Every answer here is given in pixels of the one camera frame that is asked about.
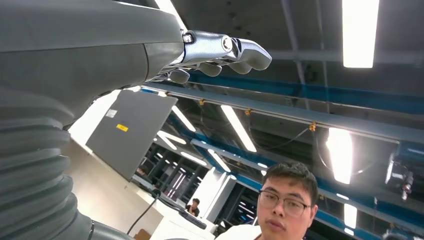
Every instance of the yellow label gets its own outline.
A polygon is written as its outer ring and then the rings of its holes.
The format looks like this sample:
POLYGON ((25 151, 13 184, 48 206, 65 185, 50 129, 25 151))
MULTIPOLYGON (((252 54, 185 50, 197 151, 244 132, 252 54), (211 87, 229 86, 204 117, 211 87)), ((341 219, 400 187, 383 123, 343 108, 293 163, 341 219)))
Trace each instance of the yellow label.
POLYGON ((122 130, 124 132, 128 131, 128 127, 121 125, 121 124, 116 125, 116 128, 119 129, 119 130, 122 130))

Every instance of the white shirt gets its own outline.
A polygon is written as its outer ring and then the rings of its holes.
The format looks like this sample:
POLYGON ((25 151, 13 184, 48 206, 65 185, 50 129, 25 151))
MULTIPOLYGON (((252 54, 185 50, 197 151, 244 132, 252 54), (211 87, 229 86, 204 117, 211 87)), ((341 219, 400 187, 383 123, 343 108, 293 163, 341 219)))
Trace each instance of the white shirt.
POLYGON ((255 240, 261 235, 261 227, 248 224, 232 226, 215 240, 255 240))

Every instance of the black cable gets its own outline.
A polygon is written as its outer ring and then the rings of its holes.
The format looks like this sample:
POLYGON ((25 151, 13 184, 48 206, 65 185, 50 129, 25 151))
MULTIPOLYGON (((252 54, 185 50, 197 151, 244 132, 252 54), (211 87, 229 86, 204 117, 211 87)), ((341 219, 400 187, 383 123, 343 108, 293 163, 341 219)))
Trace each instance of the black cable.
POLYGON ((292 139, 290 139, 290 140, 289 140, 289 141, 287 141, 287 142, 283 142, 283 143, 278 144, 278 145, 275 145, 275 146, 261 146, 260 144, 258 144, 258 143, 255 141, 255 139, 254 139, 254 137, 253 137, 253 135, 252 135, 252 117, 251 117, 251 116, 249 116, 249 118, 248 118, 248 131, 249 131, 250 138, 251 138, 252 142, 253 142, 256 146, 258 146, 259 148, 264 149, 264 150, 277 149, 277 148, 280 148, 280 147, 282 147, 282 146, 284 146, 284 145, 287 145, 287 144, 289 144, 289 143, 293 142, 294 140, 296 140, 298 137, 300 137, 302 134, 304 134, 307 130, 309 130, 309 127, 307 127, 307 128, 305 128, 304 130, 302 130, 299 134, 297 134, 295 137, 293 137, 292 139))
POLYGON ((156 200, 158 200, 158 198, 161 196, 161 191, 159 191, 158 189, 154 189, 152 192, 150 192, 150 194, 155 195, 153 202, 150 203, 146 210, 144 210, 144 212, 134 221, 134 223, 129 228, 128 232, 126 232, 127 235, 130 234, 131 230, 133 230, 136 223, 147 213, 147 211, 153 206, 153 204, 156 203, 156 200))

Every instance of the man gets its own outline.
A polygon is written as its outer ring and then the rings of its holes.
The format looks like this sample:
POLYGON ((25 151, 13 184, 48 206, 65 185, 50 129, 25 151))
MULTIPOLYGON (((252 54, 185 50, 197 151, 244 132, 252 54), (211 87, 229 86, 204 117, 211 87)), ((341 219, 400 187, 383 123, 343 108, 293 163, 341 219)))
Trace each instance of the man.
POLYGON ((234 226, 216 240, 301 240, 317 213, 317 200, 317 180, 305 165, 274 165, 263 177, 259 191, 259 226, 234 226))
POLYGON ((200 200, 197 198, 194 198, 193 203, 191 205, 188 204, 187 206, 185 206, 185 209, 188 211, 188 213, 197 217, 199 216, 199 209, 198 209, 199 203, 200 203, 200 200))
POLYGON ((146 166, 141 165, 137 168, 137 172, 135 174, 139 177, 147 178, 148 173, 149 173, 149 169, 146 166))

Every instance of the glasses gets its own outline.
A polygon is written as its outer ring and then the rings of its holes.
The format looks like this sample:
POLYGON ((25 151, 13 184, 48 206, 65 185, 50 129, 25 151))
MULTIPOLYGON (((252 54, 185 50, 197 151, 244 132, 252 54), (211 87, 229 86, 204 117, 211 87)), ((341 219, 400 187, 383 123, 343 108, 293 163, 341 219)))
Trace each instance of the glasses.
MULTIPOLYGON (((280 203, 280 197, 269 191, 259 191, 259 204, 267 209, 272 209, 280 203)), ((306 208, 311 207, 290 198, 282 199, 284 212, 293 217, 300 217, 306 208)))

